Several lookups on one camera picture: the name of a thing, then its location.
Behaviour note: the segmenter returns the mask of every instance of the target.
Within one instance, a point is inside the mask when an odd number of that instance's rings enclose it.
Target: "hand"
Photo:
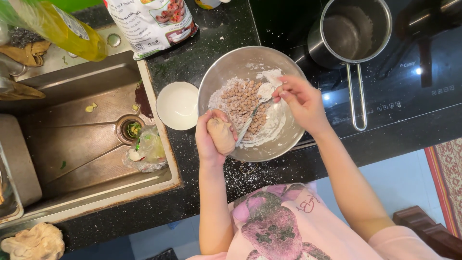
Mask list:
[[[285,83],[273,92],[275,103],[283,98],[289,105],[295,121],[315,139],[332,129],[322,104],[321,91],[300,77],[285,75],[279,80]]]
[[[226,156],[219,153],[213,143],[212,137],[207,132],[207,122],[211,118],[221,118],[225,123],[231,123],[230,130],[233,133],[234,140],[237,141],[236,127],[233,122],[228,118],[225,112],[214,109],[207,110],[205,114],[197,119],[196,126],[196,145],[197,151],[199,152],[199,160],[201,164],[208,166],[219,166],[222,167],[225,163]]]

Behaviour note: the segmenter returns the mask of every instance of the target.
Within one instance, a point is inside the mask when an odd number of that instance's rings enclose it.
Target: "spoon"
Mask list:
[[[252,120],[254,118],[254,115],[256,114],[257,112],[257,109],[258,107],[270,100],[272,98],[271,94],[274,92],[274,87],[271,83],[269,82],[266,82],[266,83],[263,83],[259,88],[258,88],[258,92],[257,92],[257,96],[260,95],[261,98],[258,99],[258,105],[255,107],[254,111],[252,112],[252,114],[250,115],[249,119],[247,119],[247,122],[245,122],[244,124],[244,127],[242,128],[241,132],[239,133],[238,137],[237,137],[237,142],[236,142],[236,147],[239,146],[239,144],[241,143],[242,139],[244,138],[244,135],[245,133],[247,132],[247,129],[249,129],[249,126],[250,124],[252,123]]]

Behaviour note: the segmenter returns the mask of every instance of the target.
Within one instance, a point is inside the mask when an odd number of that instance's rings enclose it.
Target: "sink drain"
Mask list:
[[[145,126],[145,123],[141,118],[137,116],[124,116],[117,122],[117,136],[120,141],[132,144],[136,140],[137,131],[143,126]]]

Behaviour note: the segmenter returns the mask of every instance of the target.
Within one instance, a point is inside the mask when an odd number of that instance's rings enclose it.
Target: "flour bag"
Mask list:
[[[104,0],[140,60],[194,35],[197,25],[184,0]]]

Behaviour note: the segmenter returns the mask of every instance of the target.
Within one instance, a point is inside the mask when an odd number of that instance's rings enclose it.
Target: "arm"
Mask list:
[[[223,164],[225,156],[220,154],[207,132],[207,121],[220,117],[228,122],[224,112],[207,111],[199,117],[196,126],[196,144],[199,152],[199,190],[201,197],[201,218],[199,222],[199,246],[201,254],[227,252],[233,239],[231,216],[226,199]],[[237,133],[230,127],[234,139]]]
[[[315,139],[329,174],[335,200],[350,227],[368,241],[378,231],[394,226],[377,195],[330,126],[321,92],[298,77],[284,76],[280,80],[286,81],[286,84],[273,93],[274,100],[277,102],[283,98],[297,123]]]

